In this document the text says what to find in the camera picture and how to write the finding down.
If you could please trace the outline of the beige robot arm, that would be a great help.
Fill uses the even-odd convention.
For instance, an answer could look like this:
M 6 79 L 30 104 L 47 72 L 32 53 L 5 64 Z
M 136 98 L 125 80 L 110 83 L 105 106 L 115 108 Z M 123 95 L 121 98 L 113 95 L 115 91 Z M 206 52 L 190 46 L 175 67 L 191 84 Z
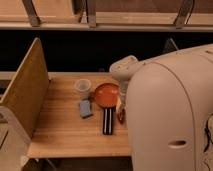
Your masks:
M 213 43 L 110 66 L 133 171 L 213 171 Z

